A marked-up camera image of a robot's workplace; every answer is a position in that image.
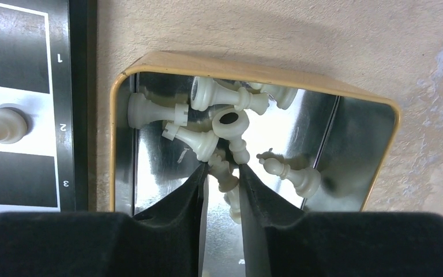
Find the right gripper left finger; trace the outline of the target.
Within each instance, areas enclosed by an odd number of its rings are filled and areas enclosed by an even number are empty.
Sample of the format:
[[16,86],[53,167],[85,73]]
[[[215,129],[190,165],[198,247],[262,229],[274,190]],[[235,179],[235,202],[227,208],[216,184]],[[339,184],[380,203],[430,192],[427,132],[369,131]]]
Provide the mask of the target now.
[[0,213],[0,276],[200,276],[199,165],[146,210]]

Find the white pawn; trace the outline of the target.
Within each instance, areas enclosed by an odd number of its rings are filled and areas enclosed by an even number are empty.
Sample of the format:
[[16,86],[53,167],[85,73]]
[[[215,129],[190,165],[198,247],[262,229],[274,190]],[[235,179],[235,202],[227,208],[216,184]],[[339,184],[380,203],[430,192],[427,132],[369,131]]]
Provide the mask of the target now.
[[0,143],[14,144],[28,133],[28,125],[22,115],[8,108],[0,108]]

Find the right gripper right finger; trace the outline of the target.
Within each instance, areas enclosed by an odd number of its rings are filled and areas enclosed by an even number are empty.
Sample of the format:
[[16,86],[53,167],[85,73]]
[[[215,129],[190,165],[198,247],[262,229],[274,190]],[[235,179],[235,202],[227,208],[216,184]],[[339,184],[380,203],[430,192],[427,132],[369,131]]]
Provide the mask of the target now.
[[305,212],[239,172],[247,276],[443,276],[443,216]]

